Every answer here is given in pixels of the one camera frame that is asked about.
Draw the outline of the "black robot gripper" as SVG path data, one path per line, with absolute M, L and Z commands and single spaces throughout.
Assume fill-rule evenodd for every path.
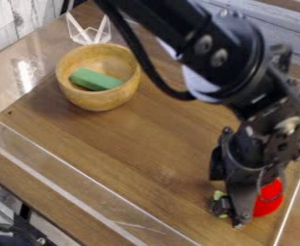
M 219 137 L 210 155 L 209 179 L 223 180 L 223 213 L 231 228 L 252 219 L 258 188 L 281 176 L 285 166 L 300 157 L 300 97 L 262 96 L 229 105 L 241 124 Z

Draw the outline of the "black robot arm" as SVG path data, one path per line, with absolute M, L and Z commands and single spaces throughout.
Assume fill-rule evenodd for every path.
M 223 128 L 210 156 L 209 178 L 225 184 L 210 211 L 234 228 L 253 217 L 260 189 L 284 179 L 300 158 L 300 91 L 288 75 L 292 49 L 270 45 L 234 11 L 211 14 L 193 0 L 93 0 L 107 15 L 157 88 L 182 101 L 221 104 L 240 120 Z M 134 19 L 182 65 L 185 89 L 173 90 L 150 63 L 126 21 Z

